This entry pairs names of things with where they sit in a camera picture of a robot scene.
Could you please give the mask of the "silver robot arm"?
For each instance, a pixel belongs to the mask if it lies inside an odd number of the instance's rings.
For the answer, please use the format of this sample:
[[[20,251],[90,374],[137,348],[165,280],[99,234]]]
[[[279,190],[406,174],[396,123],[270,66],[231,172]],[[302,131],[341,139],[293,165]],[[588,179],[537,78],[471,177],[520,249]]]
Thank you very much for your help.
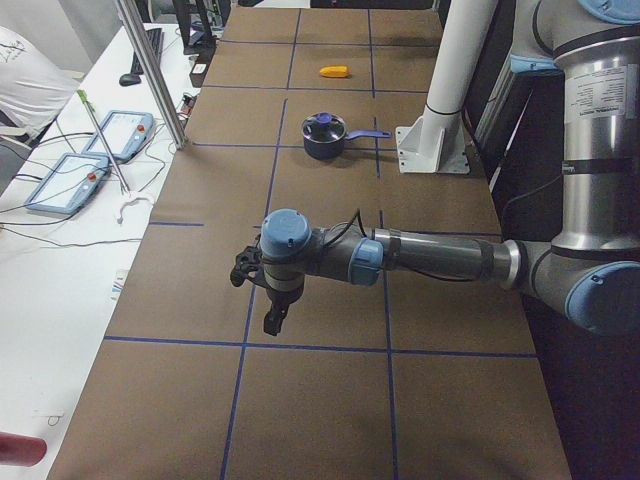
[[[307,276],[356,285],[383,270],[494,280],[600,335],[639,327],[639,5],[521,1],[511,68],[564,75],[563,220],[549,242],[482,240],[358,228],[312,228],[292,209],[269,214],[253,255],[255,282],[280,332]]]

